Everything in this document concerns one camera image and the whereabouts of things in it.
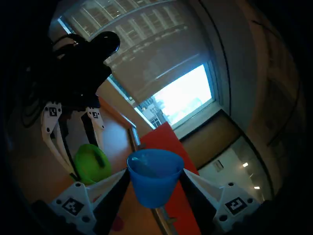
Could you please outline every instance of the wall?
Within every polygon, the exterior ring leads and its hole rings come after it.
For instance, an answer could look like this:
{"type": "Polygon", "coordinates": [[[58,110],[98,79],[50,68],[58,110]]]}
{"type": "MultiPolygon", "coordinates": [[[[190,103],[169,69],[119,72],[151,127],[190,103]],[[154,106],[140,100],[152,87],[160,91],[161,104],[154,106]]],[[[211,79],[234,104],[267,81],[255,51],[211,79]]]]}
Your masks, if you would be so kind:
{"type": "Polygon", "coordinates": [[[192,162],[199,169],[238,137],[238,129],[224,115],[217,114],[181,141],[192,162]]]}
{"type": "MultiPolygon", "coordinates": [[[[202,2],[211,15],[219,35],[199,2],[190,1],[190,4],[210,36],[213,46],[211,56],[217,61],[216,70],[219,71],[218,78],[222,83],[228,80],[223,54],[223,48],[225,49],[230,74],[231,117],[245,131],[251,121],[257,97],[258,60],[254,38],[248,21],[234,0],[202,2]]],[[[229,90],[224,86],[222,88],[222,95],[227,98],[225,93],[229,90]]]]}

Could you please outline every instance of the red board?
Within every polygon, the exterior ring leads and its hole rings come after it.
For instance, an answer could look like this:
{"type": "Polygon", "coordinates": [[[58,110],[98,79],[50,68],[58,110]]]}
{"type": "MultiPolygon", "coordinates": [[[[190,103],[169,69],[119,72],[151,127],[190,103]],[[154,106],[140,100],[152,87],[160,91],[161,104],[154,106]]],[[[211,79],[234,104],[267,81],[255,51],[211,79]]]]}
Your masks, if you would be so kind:
{"type": "MultiPolygon", "coordinates": [[[[163,149],[178,154],[184,160],[185,168],[199,175],[196,167],[190,160],[188,153],[185,151],[182,143],[176,137],[168,123],[164,123],[157,129],[146,134],[140,139],[140,141],[142,144],[146,145],[145,148],[163,149]]],[[[188,200],[179,182],[168,203],[165,205],[165,209],[169,217],[177,219],[173,225],[179,235],[201,234],[188,200]]]]}

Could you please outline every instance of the green bowl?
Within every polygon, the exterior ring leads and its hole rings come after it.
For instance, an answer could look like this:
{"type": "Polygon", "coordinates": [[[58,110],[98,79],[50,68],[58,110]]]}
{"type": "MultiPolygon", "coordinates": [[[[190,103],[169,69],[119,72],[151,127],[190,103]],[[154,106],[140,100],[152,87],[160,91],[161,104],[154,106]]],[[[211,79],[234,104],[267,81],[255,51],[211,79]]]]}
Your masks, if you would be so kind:
{"type": "Polygon", "coordinates": [[[74,164],[81,177],[80,181],[86,185],[99,182],[112,174],[108,158],[95,145],[80,146],[74,157],[74,164]]]}

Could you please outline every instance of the window blind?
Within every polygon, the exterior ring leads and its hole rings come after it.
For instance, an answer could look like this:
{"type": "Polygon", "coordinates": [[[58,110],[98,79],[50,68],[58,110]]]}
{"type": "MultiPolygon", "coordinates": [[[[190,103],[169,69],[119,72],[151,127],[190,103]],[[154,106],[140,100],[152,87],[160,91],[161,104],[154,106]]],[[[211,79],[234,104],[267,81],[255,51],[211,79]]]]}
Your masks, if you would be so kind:
{"type": "Polygon", "coordinates": [[[65,16],[88,40],[119,35],[121,47],[105,63],[137,104],[209,60],[194,16],[176,1],[89,0],[65,16]]]}

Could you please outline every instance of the wooden surface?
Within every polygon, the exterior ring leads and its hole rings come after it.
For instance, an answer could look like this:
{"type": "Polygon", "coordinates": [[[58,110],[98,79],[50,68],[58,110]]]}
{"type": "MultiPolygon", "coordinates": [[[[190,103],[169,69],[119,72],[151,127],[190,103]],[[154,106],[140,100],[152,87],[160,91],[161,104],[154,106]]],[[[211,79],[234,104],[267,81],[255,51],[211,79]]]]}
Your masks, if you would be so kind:
{"type": "Polygon", "coordinates": [[[197,169],[239,137],[238,129],[224,116],[213,117],[182,144],[197,169]]]}
{"type": "MultiPolygon", "coordinates": [[[[105,127],[103,132],[105,154],[112,165],[113,173],[116,173],[126,167],[126,158],[132,153],[128,128],[125,126],[126,122],[116,121],[104,109],[101,109],[101,116],[105,127]]],[[[76,153],[80,144],[88,142],[82,133],[82,124],[78,123],[78,118],[73,115],[68,123],[67,142],[72,155],[76,153]]],[[[12,119],[8,131],[13,147],[10,152],[10,163],[22,193],[30,203],[38,199],[50,203],[68,188],[73,180],[43,142],[40,120],[37,120],[30,129],[24,129],[18,118],[12,119]]],[[[161,234],[151,210],[139,204],[131,184],[118,215],[124,221],[124,229],[119,232],[112,231],[111,234],[161,234]]]]}

